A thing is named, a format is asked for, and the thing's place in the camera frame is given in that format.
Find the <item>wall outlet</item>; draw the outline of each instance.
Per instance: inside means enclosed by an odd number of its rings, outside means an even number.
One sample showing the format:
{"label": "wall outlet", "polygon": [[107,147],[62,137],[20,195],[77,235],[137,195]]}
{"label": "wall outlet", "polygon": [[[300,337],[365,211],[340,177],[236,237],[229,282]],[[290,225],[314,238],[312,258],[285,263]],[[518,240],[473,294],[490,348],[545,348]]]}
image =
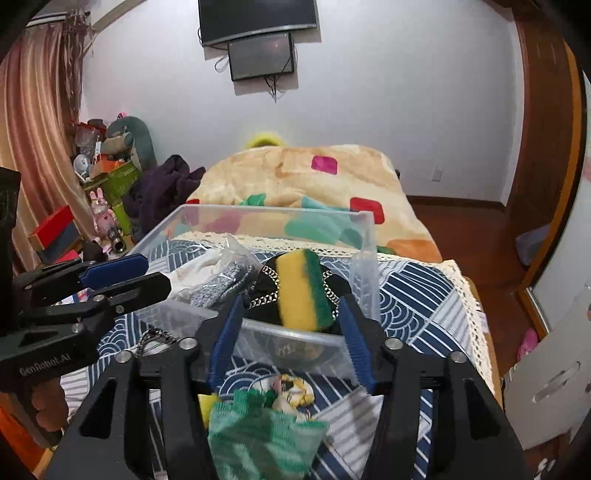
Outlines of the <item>wall outlet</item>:
{"label": "wall outlet", "polygon": [[433,167],[433,173],[431,174],[431,181],[441,181],[442,173],[443,167],[435,163],[435,166]]}

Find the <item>metal screw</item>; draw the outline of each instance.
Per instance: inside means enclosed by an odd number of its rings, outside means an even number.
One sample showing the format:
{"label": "metal screw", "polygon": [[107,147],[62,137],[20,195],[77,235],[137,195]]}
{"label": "metal screw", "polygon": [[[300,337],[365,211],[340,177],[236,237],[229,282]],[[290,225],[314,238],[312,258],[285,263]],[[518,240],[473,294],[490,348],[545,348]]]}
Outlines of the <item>metal screw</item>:
{"label": "metal screw", "polygon": [[125,362],[129,362],[133,357],[134,354],[129,350],[121,350],[115,354],[115,361],[119,364],[124,364]]}
{"label": "metal screw", "polygon": [[195,340],[193,337],[186,337],[178,343],[178,346],[183,350],[190,350],[197,346],[197,340]]}
{"label": "metal screw", "polygon": [[404,342],[398,338],[386,338],[384,345],[388,350],[400,350],[404,346]]}
{"label": "metal screw", "polygon": [[458,351],[450,353],[449,358],[452,359],[452,362],[457,364],[465,364],[468,361],[466,354]]}

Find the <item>yellow round object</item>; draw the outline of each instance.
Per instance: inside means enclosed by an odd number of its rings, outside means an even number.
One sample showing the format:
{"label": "yellow round object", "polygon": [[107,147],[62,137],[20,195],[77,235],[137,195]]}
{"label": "yellow round object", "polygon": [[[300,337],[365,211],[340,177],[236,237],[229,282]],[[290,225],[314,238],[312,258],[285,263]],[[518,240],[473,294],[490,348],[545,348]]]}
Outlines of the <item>yellow round object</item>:
{"label": "yellow round object", "polygon": [[277,135],[270,132],[263,132],[256,134],[247,143],[246,148],[258,148],[258,147],[283,147],[285,142]]}
{"label": "yellow round object", "polygon": [[203,426],[209,428],[209,416],[212,413],[213,406],[219,402],[220,397],[217,394],[212,393],[211,395],[197,395],[199,399],[199,409],[201,409],[201,418],[203,419]]}

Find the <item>beige blanket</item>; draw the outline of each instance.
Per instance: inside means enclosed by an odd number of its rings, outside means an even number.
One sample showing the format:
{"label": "beige blanket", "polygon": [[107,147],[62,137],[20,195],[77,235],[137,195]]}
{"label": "beige blanket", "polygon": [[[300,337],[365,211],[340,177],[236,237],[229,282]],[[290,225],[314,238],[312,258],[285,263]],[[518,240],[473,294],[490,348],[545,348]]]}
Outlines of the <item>beige blanket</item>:
{"label": "beige blanket", "polygon": [[369,210],[382,251],[425,262],[441,254],[417,219],[389,158],[360,145],[262,147],[214,165],[189,201]]}

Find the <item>patterned blanket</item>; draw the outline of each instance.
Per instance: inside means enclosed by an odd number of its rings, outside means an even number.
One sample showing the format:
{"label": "patterned blanket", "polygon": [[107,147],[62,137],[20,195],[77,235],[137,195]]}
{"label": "patterned blanket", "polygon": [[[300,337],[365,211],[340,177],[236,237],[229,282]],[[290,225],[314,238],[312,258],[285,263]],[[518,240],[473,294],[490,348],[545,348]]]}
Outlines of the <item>patterned blanket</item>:
{"label": "patterned blanket", "polygon": [[[175,270],[211,247],[210,243],[167,241],[149,255],[151,271]],[[255,250],[254,253],[264,262],[279,252]],[[348,278],[350,259],[320,257],[320,260],[331,270]],[[417,351],[429,355],[447,356],[451,351],[461,350],[474,361],[475,349],[465,300],[440,268],[408,259],[382,260],[379,265],[379,284],[380,323],[388,336],[400,338]],[[149,317],[140,317],[137,312],[122,316],[102,339],[98,363],[62,378],[70,414],[76,411],[112,356],[136,345],[149,323]],[[382,397],[371,397],[363,387],[356,387],[347,380],[292,372],[237,356],[232,358],[231,368],[220,386],[219,394],[222,398],[231,398],[237,389],[248,389],[259,380],[278,373],[297,374],[308,381],[315,396],[311,407],[313,417],[330,423],[330,429],[307,478],[361,478],[378,422]],[[417,480],[425,478],[427,471],[432,399],[430,390],[421,392],[420,428],[413,476]],[[160,392],[151,391],[150,401],[153,413],[150,418],[152,461],[154,470],[161,472],[164,450],[158,423]]]}
{"label": "patterned blanket", "polygon": [[[237,153],[203,176],[189,197],[189,201],[197,200],[216,205],[368,210],[374,214],[376,242],[389,253],[424,262],[441,261],[435,242],[402,191],[390,159],[360,145],[262,147]],[[248,216],[242,221],[248,222]]]}

